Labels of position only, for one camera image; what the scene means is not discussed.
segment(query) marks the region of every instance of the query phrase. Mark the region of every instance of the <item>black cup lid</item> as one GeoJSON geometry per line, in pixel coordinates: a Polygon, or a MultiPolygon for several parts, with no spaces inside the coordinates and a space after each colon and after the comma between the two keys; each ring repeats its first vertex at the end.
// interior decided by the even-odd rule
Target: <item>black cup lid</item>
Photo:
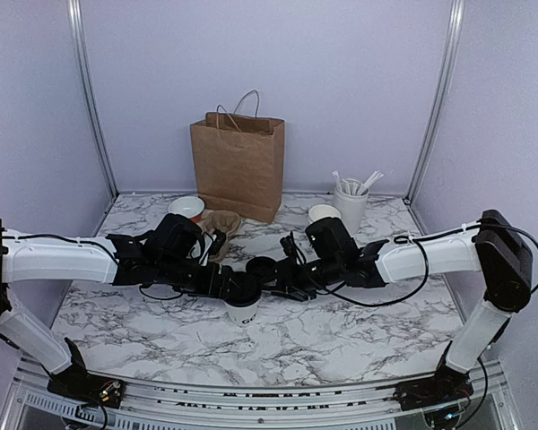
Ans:
{"type": "Polygon", "coordinates": [[[261,297],[261,284],[255,276],[242,271],[231,275],[230,288],[225,296],[225,303],[235,307],[253,305],[261,297]]]}
{"type": "Polygon", "coordinates": [[[255,257],[247,262],[245,270],[247,274],[264,280],[275,273],[276,263],[277,262],[270,257],[255,257]]]}

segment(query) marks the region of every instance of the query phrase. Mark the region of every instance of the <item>brown paper bag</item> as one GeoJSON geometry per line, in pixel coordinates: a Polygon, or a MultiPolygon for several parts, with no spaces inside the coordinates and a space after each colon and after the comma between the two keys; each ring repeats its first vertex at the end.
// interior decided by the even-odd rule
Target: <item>brown paper bag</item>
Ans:
{"type": "Polygon", "coordinates": [[[205,207],[273,221],[282,195],[283,120],[210,112],[191,124],[191,146],[205,207]]]}

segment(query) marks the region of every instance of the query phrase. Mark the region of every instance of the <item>black cable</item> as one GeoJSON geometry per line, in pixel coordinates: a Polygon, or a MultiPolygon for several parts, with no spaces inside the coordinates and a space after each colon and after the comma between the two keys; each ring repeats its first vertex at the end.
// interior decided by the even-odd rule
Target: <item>black cable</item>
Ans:
{"type": "MultiPolygon", "coordinates": [[[[527,231],[524,231],[524,230],[522,230],[520,228],[516,228],[516,227],[512,227],[512,226],[503,226],[503,225],[499,225],[499,224],[488,224],[488,223],[481,223],[480,226],[486,227],[486,228],[500,228],[500,229],[504,229],[504,230],[508,230],[508,231],[514,231],[515,233],[518,233],[519,235],[525,236],[528,239],[530,239],[530,241],[534,244],[534,246],[538,250],[538,241],[530,233],[528,233],[527,231]]],[[[532,291],[531,291],[530,294],[533,294],[537,290],[538,290],[538,282],[536,283],[534,288],[532,288],[532,291]]]]}
{"type": "MultiPolygon", "coordinates": [[[[525,231],[525,230],[523,230],[521,228],[516,228],[516,227],[512,227],[512,226],[505,226],[505,225],[501,225],[501,224],[490,224],[490,223],[487,223],[487,222],[480,222],[480,221],[478,221],[478,222],[479,222],[479,224],[474,224],[472,226],[468,226],[466,228],[466,230],[474,230],[476,228],[486,227],[486,228],[498,228],[498,229],[503,229],[503,230],[507,230],[507,231],[514,231],[515,233],[530,239],[530,241],[534,244],[536,250],[538,251],[538,241],[530,233],[528,233],[527,231],[525,231]]],[[[464,230],[462,228],[456,228],[454,230],[446,231],[444,233],[440,233],[440,234],[435,235],[435,236],[418,237],[415,240],[418,240],[419,242],[429,242],[430,240],[441,239],[442,237],[455,235],[456,233],[461,233],[463,231],[464,230]]],[[[394,240],[394,242],[396,244],[402,245],[402,244],[407,243],[408,239],[409,239],[409,237],[400,235],[400,236],[396,236],[393,240],[394,240]]],[[[533,294],[537,290],[538,290],[538,282],[532,288],[530,294],[533,294]]]]}
{"type": "Polygon", "coordinates": [[[194,258],[193,260],[197,260],[197,264],[201,264],[201,260],[202,258],[205,257],[205,239],[204,239],[204,236],[201,235],[200,237],[197,238],[197,242],[199,243],[199,256],[194,258]]]}
{"type": "Polygon", "coordinates": [[[421,291],[421,289],[426,285],[427,280],[429,280],[429,273],[430,273],[430,270],[429,270],[429,257],[427,256],[426,251],[424,250],[424,248],[422,247],[422,245],[420,244],[420,242],[417,239],[412,239],[412,242],[414,244],[416,244],[419,247],[419,249],[421,250],[422,258],[424,259],[424,276],[422,278],[421,284],[414,291],[410,292],[406,296],[396,298],[395,300],[389,300],[388,302],[369,304],[369,303],[361,303],[361,302],[358,302],[356,300],[353,300],[352,298],[341,296],[340,294],[335,293],[333,290],[328,290],[327,288],[324,288],[324,290],[329,291],[329,293],[332,296],[341,298],[342,300],[345,300],[345,301],[347,301],[349,303],[352,303],[352,304],[357,305],[357,306],[362,306],[362,307],[390,306],[390,305],[395,305],[397,303],[401,303],[404,300],[407,300],[407,299],[411,298],[412,296],[417,294],[419,291],[421,291]]]}
{"type": "Polygon", "coordinates": [[[63,236],[59,236],[59,235],[52,235],[52,234],[48,234],[48,233],[42,233],[42,234],[38,234],[38,235],[18,236],[18,237],[15,237],[15,236],[0,236],[0,240],[4,240],[4,239],[8,239],[8,240],[25,240],[25,239],[39,239],[39,238],[42,238],[42,237],[61,240],[63,242],[67,242],[68,244],[97,246],[104,253],[106,253],[109,256],[109,258],[111,258],[112,262],[114,262],[116,265],[119,265],[119,263],[116,260],[116,257],[114,257],[114,254],[112,254],[109,251],[108,248],[106,248],[102,244],[99,244],[98,242],[92,242],[91,240],[77,241],[77,240],[74,240],[74,239],[69,239],[67,237],[63,237],[63,236]]]}
{"type": "MultiPolygon", "coordinates": [[[[212,245],[213,245],[213,237],[212,237],[212,235],[210,235],[210,234],[207,233],[206,231],[204,231],[204,234],[205,234],[207,237],[209,237],[209,238],[211,239],[212,242],[211,242],[211,244],[209,245],[209,248],[211,248],[212,245]]],[[[202,250],[202,252],[201,252],[201,257],[199,258],[199,265],[200,265],[200,266],[201,266],[202,263],[204,262],[205,257],[206,257],[207,255],[209,255],[209,248],[207,248],[207,251],[202,250]]]]}
{"type": "Polygon", "coordinates": [[[339,291],[341,288],[343,287],[346,287],[347,283],[346,282],[341,282],[336,288],[332,289],[331,291],[327,291],[325,293],[321,293],[319,292],[319,290],[316,291],[317,294],[319,294],[320,296],[328,296],[330,295],[331,293],[336,293],[337,291],[339,291]]]}
{"type": "Polygon", "coordinates": [[[470,394],[468,394],[468,391],[461,390],[461,392],[464,394],[464,396],[466,396],[466,399],[468,400],[463,410],[463,412],[465,412],[466,410],[468,410],[468,408],[470,408],[470,405],[473,403],[473,400],[470,398],[470,394]]]}
{"type": "Polygon", "coordinates": [[[108,428],[108,411],[106,410],[106,407],[100,401],[95,400],[93,397],[87,396],[84,398],[89,400],[89,402],[78,406],[78,409],[76,410],[75,415],[79,417],[78,412],[81,412],[82,409],[91,408],[92,406],[97,406],[101,409],[101,412],[104,414],[104,422],[102,426],[100,427],[100,430],[106,430],[106,428],[108,428]]]}
{"type": "Polygon", "coordinates": [[[484,363],[482,362],[482,359],[478,359],[478,363],[481,365],[482,371],[484,372],[484,393],[482,394],[481,401],[478,403],[478,406],[474,408],[473,412],[468,416],[468,418],[460,423],[456,428],[461,428],[466,425],[473,417],[476,415],[476,413],[480,410],[482,407],[482,404],[486,400],[486,395],[488,394],[488,373],[486,372],[486,367],[484,366],[484,363]]]}
{"type": "Polygon", "coordinates": [[[309,273],[307,271],[307,267],[305,266],[305,264],[307,263],[307,258],[305,257],[305,254],[303,253],[303,251],[295,243],[295,240],[293,238],[293,233],[292,232],[291,232],[291,240],[292,240],[292,243],[295,245],[295,250],[296,250],[296,254],[297,254],[297,260],[298,260],[300,266],[305,271],[305,275],[311,281],[311,283],[313,283],[313,285],[315,285],[317,287],[317,290],[324,290],[325,291],[325,293],[321,293],[320,296],[332,295],[332,296],[335,296],[337,298],[340,298],[341,300],[345,300],[345,301],[347,301],[349,303],[352,303],[354,305],[363,306],[363,307],[390,306],[390,305],[395,305],[397,303],[401,303],[404,300],[407,300],[407,299],[411,298],[412,296],[417,294],[419,291],[421,291],[421,289],[426,285],[427,281],[429,280],[429,273],[430,273],[430,270],[429,270],[429,257],[427,256],[427,253],[424,250],[424,248],[422,247],[422,245],[420,244],[420,242],[417,239],[411,239],[412,242],[415,243],[419,247],[419,249],[421,250],[422,258],[424,259],[424,277],[422,278],[421,284],[414,291],[412,291],[411,293],[407,294],[406,296],[399,297],[399,298],[397,298],[395,300],[390,300],[388,302],[375,303],[375,304],[361,303],[361,302],[358,302],[356,300],[353,300],[352,298],[341,296],[340,294],[336,293],[336,291],[338,291],[339,289],[344,287],[346,284],[343,283],[340,286],[338,286],[336,289],[330,290],[330,289],[328,289],[328,288],[326,288],[326,287],[324,287],[322,285],[319,285],[313,278],[311,278],[311,276],[309,275],[309,273]]]}
{"type": "Polygon", "coordinates": [[[307,294],[305,291],[302,291],[300,289],[298,289],[297,287],[293,287],[292,285],[289,285],[289,288],[292,289],[293,291],[297,291],[299,294],[301,294],[301,296],[303,297],[303,301],[308,301],[311,299],[310,295],[307,294]]]}
{"type": "Polygon", "coordinates": [[[140,293],[142,293],[142,296],[146,296],[146,297],[148,297],[148,298],[152,298],[153,300],[161,300],[162,302],[167,302],[167,301],[169,301],[169,300],[176,300],[176,299],[178,299],[178,298],[180,298],[180,297],[183,296],[183,293],[179,293],[177,296],[174,296],[174,297],[164,297],[164,298],[162,298],[162,297],[154,297],[154,296],[150,296],[149,294],[145,294],[145,293],[143,292],[143,288],[142,288],[141,285],[140,285],[139,289],[140,289],[140,293]]]}
{"type": "Polygon", "coordinates": [[[147,230],[145,233],[142,233],[141,235],[134,236],[134,240],[137,242],[142,242],[148,239],[153,233],[155,233],[155,230],[147,230]]]}

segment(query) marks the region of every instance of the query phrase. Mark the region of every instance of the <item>marble table surface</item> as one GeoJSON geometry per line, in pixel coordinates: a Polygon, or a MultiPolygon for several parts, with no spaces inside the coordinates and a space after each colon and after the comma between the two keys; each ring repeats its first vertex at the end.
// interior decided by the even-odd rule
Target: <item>marble table surface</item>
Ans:
{"type": "MultiPolygon", "coordinates": [[[[122,194],[100,235],[140,234],[167,213],[172,194],[122,194]]],[[[285,194],[273,224],[245,219],[224,264],[244,270],[253,256],[283,258],[279,239],[289,231],[308,259],[315,254],[303,234],[308,209],[330,202],[325,194],[285,194]]],[[[401,199],[371,196],[359,245],[406,231],[418,234],[401,199]]],[[[375,303],[405,295],[419,279],[385,288],[345,288],[354,299],[375,303]]],[[[171,291],[152,288],[162,297],[171,291]]],[[[75,341],[95,371],[143,380],[254,387],[369,382],[435,369],[462,323],[447,287],[430,277],[403,303],[378,309],[336,297],[294,302],[264,294],[255,321],[241,328],[222,301],[182,297],[161,302],[135,286],[75,281],[53,330],[75,341]]]]}

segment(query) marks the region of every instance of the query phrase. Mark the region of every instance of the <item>white robot arm segment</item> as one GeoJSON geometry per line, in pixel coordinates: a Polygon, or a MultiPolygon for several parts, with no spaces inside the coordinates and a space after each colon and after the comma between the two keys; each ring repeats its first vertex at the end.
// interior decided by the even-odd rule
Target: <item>white robot arm segment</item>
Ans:
{"type": "MultiPolygon", "coordinates": [[[[422,242],[429,260],[429,274],[481,271],[473,243],[477,233],[478,230],[473,229],[422,242]]],[[[421,250],[414,243],[383,246],[378,256],[377,269],[386,283],[407,280],[424,275],[424,259],[421,250]]]]}
{"type": "MultiPolygon", "coordinates": [[[[24,237],[15,230],[6,230],[5,237],[24,237]]],[[[18,280],[90,280],[111,283],[116,277],[117,265],[110,255],[96,245],[81,244],[95,242],[110,253],[116,248],[104,237],[88,237],[64,242],[50,237],[32,239],[4,239],[8,254],[3,259],[4,283],[18,280]]]]}
{"type": "Polygon", "coordinates": [[[501,311],[491,302],[481,300],[450,345],[446,365],[461,374],[470,372],[512,315],[512,312],[501,311]]]}
{"type": "Polygon", "coordinates": [[[51,374],[59,374],[72,364],[67,343],[54,334],[23,305],[13,291],[8,292],[12,309],[0,315],[0,334],[36,358],[51,374]]]}

